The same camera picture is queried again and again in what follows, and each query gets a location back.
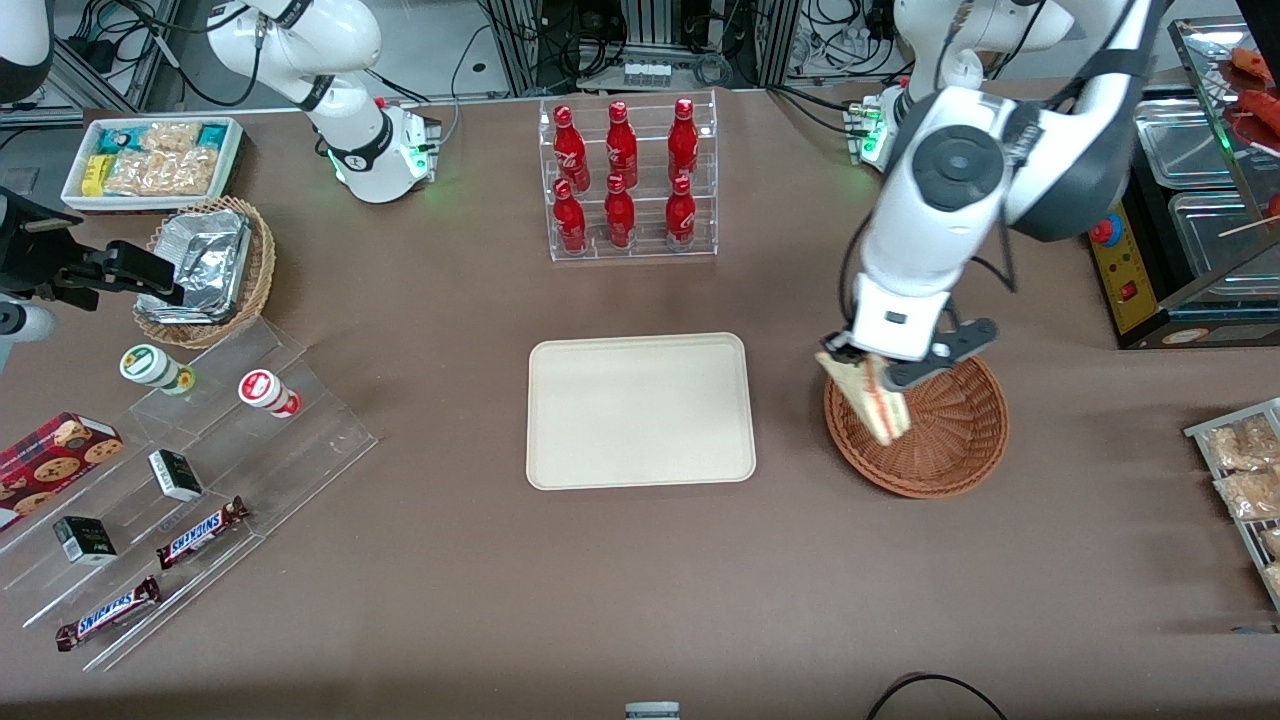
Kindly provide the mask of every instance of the woven basket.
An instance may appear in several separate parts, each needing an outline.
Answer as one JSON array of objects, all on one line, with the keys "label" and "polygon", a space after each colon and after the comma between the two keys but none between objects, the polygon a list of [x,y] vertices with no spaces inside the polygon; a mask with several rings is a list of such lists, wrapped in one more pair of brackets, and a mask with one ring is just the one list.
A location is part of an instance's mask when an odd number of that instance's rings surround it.
[{"label": "woven basket", "polygon": [[[156,342],[178,345],[191,350],[204,350],[239,325],[262,314],[266,305],[266,296],[271,292],[271,273],[275,272],[275,240],[271,237],[271,228],[262,222],[262,215],[243,200],[237,197],[219,197],[210,202],[201,202],[191,208],[178,210],[182,213],[212,213],[216,210],[236,210],[243,213],[253,223],[253,236],[250,240],[248,258],[244,260],[244,278],[241,282],[239,307],[230,320],[221,325],[161,325],[152,323],[137,310],[133,311],[133,320],[138,323],[142,332]],[[155,250],[160,240],[160,228],[151,233],[147,250]]]},{"label": "woven basket", "polygon": [[876,442],[829,378],[827,429],[868,480],[906,497],[969,492],[996,469],[1009,443],[1009,409],[986,363],[970,357],[906,391],[911,429],[888,447]]}]

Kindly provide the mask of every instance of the brown tabletop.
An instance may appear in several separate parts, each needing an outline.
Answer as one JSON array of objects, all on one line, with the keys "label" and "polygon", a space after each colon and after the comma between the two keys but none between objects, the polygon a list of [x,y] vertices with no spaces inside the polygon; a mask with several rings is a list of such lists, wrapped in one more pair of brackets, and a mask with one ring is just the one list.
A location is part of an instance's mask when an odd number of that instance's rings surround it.
[{"label": "brown tabletop", "polygon": [[[1280,352],[1117,352],[1088,250],[1018,238],[1019,296],[980,270],[956,288],[1001,325],[1009,454],[968,496],[890,496],[828,439],[812,357],[878,179],[763,92],[719,102],[721,255],[658,266],[553,266],[535,102],[466,106],[439,181],[385,206],[334,182],[303,115],[242,115],[234,192],[279,247],[266,315],[384,439],[110,673],[0,606],[0,716],[849,719],[911,670],[1010,717],[1280,716],[1280,638],[1229,634],[1275,615],[1180,432],[1280,395]],[[14,351],[0,439],[141,396],[115,372],[129,302],[58,307]],[[536,343],[717,331],[746,345],[751,479],[530,487]],[[982,716],[910,693],[922,715],[895,717]]]}]

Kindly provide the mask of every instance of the snickers bar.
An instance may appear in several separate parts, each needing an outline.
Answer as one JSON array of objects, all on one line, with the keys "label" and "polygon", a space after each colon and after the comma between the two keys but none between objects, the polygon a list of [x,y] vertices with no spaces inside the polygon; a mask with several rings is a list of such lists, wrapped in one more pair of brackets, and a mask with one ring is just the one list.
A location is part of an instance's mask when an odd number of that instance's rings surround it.
[{"label": "snickers bar", "polygon": [[183,556],[196,552],[206,542],[214,539],[223,530],[230,528],[247,515],[248,509],[244,507],[244,501],[237,495],[234,500],[219,507],[218,512],[205,518],[198,525],[182,533],[178,539],[157,550],[156,555],[160,557],[160,569],[168,570],[173,568]]},{"label": "snickers bar", "polygon": [[160,584],[154,577],[147,575],[141,585],[99,607],[92,615],[81,618],[79,623],[69,623],[58,628],[58,652],[72,650],[93,633],[119,621],[140,607],[152,603],[160,603]]}]

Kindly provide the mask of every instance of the small black box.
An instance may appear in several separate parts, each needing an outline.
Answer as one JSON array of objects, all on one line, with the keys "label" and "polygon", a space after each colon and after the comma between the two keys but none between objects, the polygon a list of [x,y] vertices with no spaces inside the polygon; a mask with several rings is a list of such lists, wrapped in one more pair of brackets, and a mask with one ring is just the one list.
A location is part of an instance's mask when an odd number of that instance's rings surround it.
[{"label": "small black box", "polygon": [[67,515],[54,523],[54,534],[72,562],[106,565],[115,559],[115,547],[101,520]]},{"label": "small black box", "polygon": [[148,455],[147,460],[151,462],[151,474],[160,483],[160,492],[166,496],[182,502],[193,502],[205,492],[196,479],[196,471],[182,455],[172,450],[157,450]]}]

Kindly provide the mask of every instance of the red bottle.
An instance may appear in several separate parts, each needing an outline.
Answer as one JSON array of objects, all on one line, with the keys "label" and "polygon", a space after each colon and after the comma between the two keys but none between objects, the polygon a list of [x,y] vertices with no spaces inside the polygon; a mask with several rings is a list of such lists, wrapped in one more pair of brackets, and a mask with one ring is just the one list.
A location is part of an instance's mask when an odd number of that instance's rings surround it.
[{"label": "red bottle", "polygon": [[609,151],[609,172],[622,176],[626,186],[640,182],[640,158],[636,149],[636,131],[627,122],[627,104],[618,100],[609,104],[609,135],[604,138]]},{"label": "red bottle", "polygon": [[676,100],[676,122],[667,136],[667,154],[671,182],[682,174],[694,177],[698,169],[698,128],[694,126],[694,101],[687,97]]},{"label": "red bottle", "polygon": [[573,192],[581,195],[591,187],[591,172],[586,169],[586,143],[582,133],[573,127],[573,113],[564,105],[554,111],[556,117],[556,164],[561,176],[573,184]]},{"label": "red bottle", "polygon": [[552,214],[556,215],[561,245],[564,246],[564,252],[581,255],[586,252],[586,215],[582,214],[582,205],[573,197],[573,188],[567,179],[556,178],[552,190],[556,192]]},{"label": "red bottle", "polygon": [[636,205],[627,193],[622,176],[609,176],[609,196],[604,199],[604,217],[609,222],[609,242],[618,250],[627,250],[635,241]]},{"label": "red bottle", "polygon": [[689,250],[694,242],[694,199],[689,195],[689,176],[680,176],[671,183],[667,199],[667,247],[676,252]]}]

